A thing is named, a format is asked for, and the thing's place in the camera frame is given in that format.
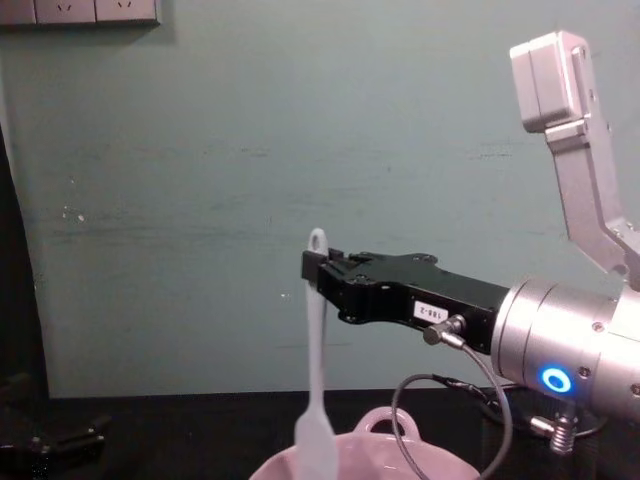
metal bracket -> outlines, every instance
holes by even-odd
[[[553,154],[569,239],[640,290],[640,234],[622,212],[589,45],[560,31],[510,54],[525,130],[544,133]]]

wall socket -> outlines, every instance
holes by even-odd
[[[0,0],[0,25],[32,25],[36,23],[33,0]]]
[[[161,0],[95,0],[98,22],[160,23]]]
[[[95,23],[94,0],[35,0],[40,24]]]

white spatula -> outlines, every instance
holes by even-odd
[[[309,237],[309,250],[329,254],[327,237],[316,228]],[[308,284],[309,406],[296,422],[295,480],[338,480],[338,447],[324,410],[324,330],[327,301]]]

pink bowl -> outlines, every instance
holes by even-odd
[[[383,420],[391,419],[391,408],[371,410],[353,432],[336,436],[340,455],[338,480],[415,480],[396,439],[387,433],[371,433]],[[404,428],[403,441],[431,480],[475,480],[478,471],[464,460],[420,439],[416,422],[403,410],[398,420]],[[295,480],[296,449],[291,447],[271,457],[249,480]]]

wall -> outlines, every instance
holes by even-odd
[[[511,46],[589,39],[637,218],[640,9],[576,5],[190,0],[154,30],[3,36],[53,395],[304,389],[315,226],[347,251],[615,291],[566,240],[511,80]],[[330,317],[330,388],[482,381],[415,332]]]

